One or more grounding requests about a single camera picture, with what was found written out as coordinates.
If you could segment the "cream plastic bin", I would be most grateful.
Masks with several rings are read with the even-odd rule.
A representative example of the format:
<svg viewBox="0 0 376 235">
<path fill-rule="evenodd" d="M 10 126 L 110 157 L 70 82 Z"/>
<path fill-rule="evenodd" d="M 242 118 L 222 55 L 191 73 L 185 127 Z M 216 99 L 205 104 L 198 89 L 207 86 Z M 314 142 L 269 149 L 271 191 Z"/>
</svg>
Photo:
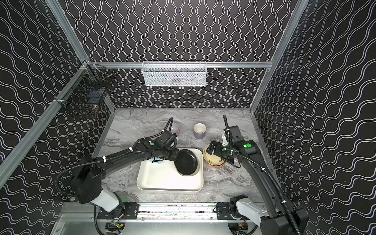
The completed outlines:
<svg viewBox="0 0 376 235">
<path fill-rule="evenodd" d="M 193 175 L 185 176 L 178 172 L 173 161 L 153 163 L 143 161 L 140 166 L 137 187 L 142 191 L 165 193 L 197 193 L 204 185 L 203 153 L 199 149 L 190 148 L 198 161 Z"/>
</svg>

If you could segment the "cream floral plate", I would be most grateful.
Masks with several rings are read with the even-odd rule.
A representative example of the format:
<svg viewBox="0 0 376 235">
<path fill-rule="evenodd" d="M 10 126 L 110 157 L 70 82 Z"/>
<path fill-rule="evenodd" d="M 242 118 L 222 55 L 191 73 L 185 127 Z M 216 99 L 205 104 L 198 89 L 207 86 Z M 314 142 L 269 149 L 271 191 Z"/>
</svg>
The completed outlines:
<svg viewBox="0 0 376 235">
<path fill-rule="evenodd" d="M 207 152 L 207 149 L 209 148 L 209 145 L 206 145 L 203 149 L 203 159 L 205 160 L 205 162 L 208 162 L 212 165 L 220 165 L 222 164 L 223 162 L 225 162 L 224 160 L 222 160 L 220 157 L 214 155 L 214 153 L 212 154 L 209 154 Z"/>
</svg>

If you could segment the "black round plate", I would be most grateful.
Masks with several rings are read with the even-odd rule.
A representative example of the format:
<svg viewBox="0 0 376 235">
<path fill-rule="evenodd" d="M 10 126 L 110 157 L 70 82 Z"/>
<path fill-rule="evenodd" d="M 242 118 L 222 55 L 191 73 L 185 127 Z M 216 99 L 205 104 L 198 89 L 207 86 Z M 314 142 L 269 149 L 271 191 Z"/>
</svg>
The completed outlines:
<svg viewBox="0 0 376 235">
<path fill-rule="evenodd" d="M 193 175 L 198 168 L 198 158 L 188 149 L 181 149 L 175 158 L 176 170 L 183 176 Z"/>
</svg>

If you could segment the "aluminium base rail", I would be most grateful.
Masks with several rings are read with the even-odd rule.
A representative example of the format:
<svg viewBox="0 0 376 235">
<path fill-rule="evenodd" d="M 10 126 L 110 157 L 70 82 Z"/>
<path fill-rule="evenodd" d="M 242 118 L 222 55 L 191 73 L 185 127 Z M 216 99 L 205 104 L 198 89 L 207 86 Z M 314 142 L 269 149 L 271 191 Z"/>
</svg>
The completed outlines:
<svg viewBox="0 0 376 235">
<path fill-rule="evenodd" d="M 66 203 L 61 209 L 60 218 L 66 221 L 91 221 L 94 218 L 103 221 L 135 222 L 241 222 L 242 216 L 248 221 L 260 222 L 261 217 L 271 216 L 264 203 L 254 203 L 250 199 L 241 199 L 236 209 L 229 202 L 222 203 L 125 203 L 122 213 L 112 217 L 110 213 L 99 208 L 94 214 L 90 204 Z"/>
</svg>

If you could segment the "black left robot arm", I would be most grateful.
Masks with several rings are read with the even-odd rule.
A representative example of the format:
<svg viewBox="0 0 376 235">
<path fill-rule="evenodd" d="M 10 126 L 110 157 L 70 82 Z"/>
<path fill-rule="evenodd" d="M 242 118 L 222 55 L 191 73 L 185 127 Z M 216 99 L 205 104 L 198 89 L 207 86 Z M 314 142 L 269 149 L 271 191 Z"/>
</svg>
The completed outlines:
<svg viewBox="0 0 376 235">
<path fill-rule="evenodd" d="M 84 157 L 72 167 L 62 170 L 54 180 L 56 189 L 74 197 L 81 204 L 92 204 L 117 218 L 123 214 L 123 202 L 115 193 L 102 187 L 102 180 L 111 174 L 137 162 L 153 163 L 175 161 L 178 155 L 177 135 L 171 133 L 173 118 L 170 117 L 162 131 L 150 137 L 140 138 L 126 150 L 102 157 Z"/>
</svg>

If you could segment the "orange plate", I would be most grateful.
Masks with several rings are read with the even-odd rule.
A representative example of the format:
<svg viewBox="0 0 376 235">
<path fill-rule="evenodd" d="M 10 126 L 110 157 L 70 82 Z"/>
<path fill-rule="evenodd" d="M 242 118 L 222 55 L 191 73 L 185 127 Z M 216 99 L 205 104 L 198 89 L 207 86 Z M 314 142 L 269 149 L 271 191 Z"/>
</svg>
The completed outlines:
<svg viewBox="0 0 376 235">
<path fill-rule="evenodd" d="M 223 166 L 225 166 L 225 162 L 223 162 L 222 164 L 219 164 L 219 165 L 213 165 L 213 164 L 210 164 L 210 163 L 208 163 L 208 162 L 206 162 L 206 164 L 208 165 L 208 166 L 211 166 L 211 167 L 223 167 Z"/>
</svg>

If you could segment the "aluminium frame corner post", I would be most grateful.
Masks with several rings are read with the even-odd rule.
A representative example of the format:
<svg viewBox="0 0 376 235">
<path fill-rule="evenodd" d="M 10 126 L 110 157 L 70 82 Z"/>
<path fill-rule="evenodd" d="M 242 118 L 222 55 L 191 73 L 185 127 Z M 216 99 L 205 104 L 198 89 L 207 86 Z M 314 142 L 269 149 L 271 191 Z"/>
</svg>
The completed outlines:
<svg viewBox="0 0 376 235">
<path fill-rule="evenodd" d="M 71 26 L 63 8 L 61 7 L 59 1 L 57 0 L 46 0 L 45 1 L 47 6 L 49 7 L 50 11 L 54 15 L 56 21 L 58 22 L 59 26 L 65 33 L 68 42 L 72 46 L 76 56 L 79 58 L 81 62 L 86 61 L 89 62 L 90 59 L 85 52 L 82 44 L 80 43 L 73 27 Z"/>
</svg>

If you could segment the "light blue ceramic mug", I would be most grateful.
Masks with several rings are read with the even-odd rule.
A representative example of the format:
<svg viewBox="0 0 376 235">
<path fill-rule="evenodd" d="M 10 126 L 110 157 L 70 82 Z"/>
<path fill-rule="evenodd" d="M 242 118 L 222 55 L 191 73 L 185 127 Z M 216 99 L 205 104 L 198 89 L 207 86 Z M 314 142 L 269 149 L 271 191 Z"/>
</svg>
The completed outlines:
<svg viewBox="0 0 376 235">
<path fill-rule="evenodd" d="M 160 158 L 153 158 L 152 159 L 152 163 L 160 163 L 160 162 L 162 162 L 163 161 L 163 159 L 160 159 Z"/>
</svg>

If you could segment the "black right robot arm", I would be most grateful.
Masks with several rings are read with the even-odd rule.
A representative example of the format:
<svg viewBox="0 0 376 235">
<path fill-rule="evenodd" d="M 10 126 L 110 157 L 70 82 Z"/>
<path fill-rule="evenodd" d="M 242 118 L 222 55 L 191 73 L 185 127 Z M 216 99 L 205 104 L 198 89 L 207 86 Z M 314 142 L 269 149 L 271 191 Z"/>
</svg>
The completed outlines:
<svg viewBox="0 0 376 235">
<path fill-rule="evenodd" d="M 296 208 L 285 196 L 257 144 L 245 140 L 238 126 L 228 124 L 226 116 L 223 119 L 222 142 L 212 141 L 205 151 L 230 165 L 238 161 L 237 167 L 244 168 L 255 182 L 264 206 L 242 194 L 228 203 L 217 203 L 217 218 L 238 220 L 242 224 L 252 222 L 263 235 L 302 235 L 308 222 L 305 210 Z"/>
</svg>

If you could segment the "lilac ceramic bowl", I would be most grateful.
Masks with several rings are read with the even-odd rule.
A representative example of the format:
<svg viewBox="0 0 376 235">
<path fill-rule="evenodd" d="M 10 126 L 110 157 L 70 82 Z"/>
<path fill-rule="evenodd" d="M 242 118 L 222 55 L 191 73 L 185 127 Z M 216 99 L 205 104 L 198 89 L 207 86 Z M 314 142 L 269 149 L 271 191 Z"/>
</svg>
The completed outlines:
<svg viewBox="0 0 376 235">
<path fill-rule="evenodd" d="M 170 133 L 175 133 L 177 136 L 180 134 L 180 127 L 176 122 L 171 124 Z"/>
</svg>

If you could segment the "purple ceramic mug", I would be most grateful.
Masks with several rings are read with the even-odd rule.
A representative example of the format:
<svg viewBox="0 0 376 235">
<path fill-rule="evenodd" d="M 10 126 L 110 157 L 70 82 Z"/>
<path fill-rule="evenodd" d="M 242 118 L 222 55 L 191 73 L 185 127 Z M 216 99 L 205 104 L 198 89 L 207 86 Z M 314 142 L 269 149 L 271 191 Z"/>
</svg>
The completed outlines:
<svg viewBox="0 0 376 235">
<path fill-rule="evenodd" d="M 201 140 L 206 135 L 206 126 L 203 123 L 197 123 L 193 127 L 193 135 L 196 139 Z"/>
</svg>

